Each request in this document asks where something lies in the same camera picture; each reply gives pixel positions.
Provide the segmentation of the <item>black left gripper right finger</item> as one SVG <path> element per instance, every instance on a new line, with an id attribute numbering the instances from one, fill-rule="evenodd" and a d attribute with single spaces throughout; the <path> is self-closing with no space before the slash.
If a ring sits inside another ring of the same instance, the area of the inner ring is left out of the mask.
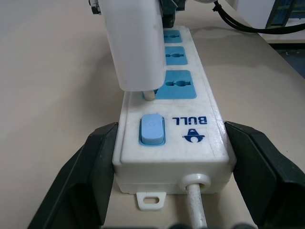
<path id="1" fill-rule="evenodd" d="M 234 179 L 259 229 L 305 229 L 305 173 L 262 132 L 225 122 Z"/>

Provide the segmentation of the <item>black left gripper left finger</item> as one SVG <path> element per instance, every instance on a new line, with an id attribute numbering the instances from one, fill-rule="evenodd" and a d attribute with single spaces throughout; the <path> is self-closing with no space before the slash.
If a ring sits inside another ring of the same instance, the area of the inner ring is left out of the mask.
<path id="1" fill-rule="evenodd" d="M 118 123 L 95 129 L 60 169 L 27 229 L 100 229 L 112 191 Z"/>

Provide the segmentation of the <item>white power strip blue sockets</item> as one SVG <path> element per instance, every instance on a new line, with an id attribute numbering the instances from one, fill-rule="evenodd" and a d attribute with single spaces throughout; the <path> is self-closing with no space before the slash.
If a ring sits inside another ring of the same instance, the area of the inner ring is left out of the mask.
<path id="1" fill-rule="evenodd" d="M 198 184 L 205 194 L 220 192 L 236 163 L 224 121 L 190 30 L 164 30 L 166 77 L 156 98 L 124 94 L 113 165 L 120 191 L 156 197 L 162 208 L 168 194 Z"/>

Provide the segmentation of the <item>white charger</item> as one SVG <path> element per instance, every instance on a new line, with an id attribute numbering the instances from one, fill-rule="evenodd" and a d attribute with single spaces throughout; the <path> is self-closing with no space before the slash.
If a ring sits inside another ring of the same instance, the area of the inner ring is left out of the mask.
<path id="1" fill-rule="evenodd" d="M 158 0 L 99 0 L 119 82 L 126 92 L 155 99 L 165 80 L 163 25 Z"/>

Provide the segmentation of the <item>blue metal frame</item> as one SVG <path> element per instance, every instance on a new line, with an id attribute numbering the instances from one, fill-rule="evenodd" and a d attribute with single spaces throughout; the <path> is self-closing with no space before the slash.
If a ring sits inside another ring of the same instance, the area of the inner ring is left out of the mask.
<path id="1" fill-rule="evenodd" d="M 275 0 L 266 28 L 288 27 L 305 23 L 305 0 Z M 263 35 L 268 43 L 305 43 L 305 30 L 283 34 Z"/>

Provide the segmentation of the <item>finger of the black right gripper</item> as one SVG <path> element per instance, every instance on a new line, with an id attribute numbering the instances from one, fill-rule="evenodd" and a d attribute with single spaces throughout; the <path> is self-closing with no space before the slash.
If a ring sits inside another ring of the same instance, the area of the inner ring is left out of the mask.
<path id="1" fill-rule="evenodd" d="M 93 15 L 102 15 L 99 0 L 88 0 Z"/>
<path id="2" fill-rule="evenodd" d="M 175 15 L 178 11 L 185 10 L 186 0 L 159 0 L 163 28 L 172 28 L 175 22 Z"/>

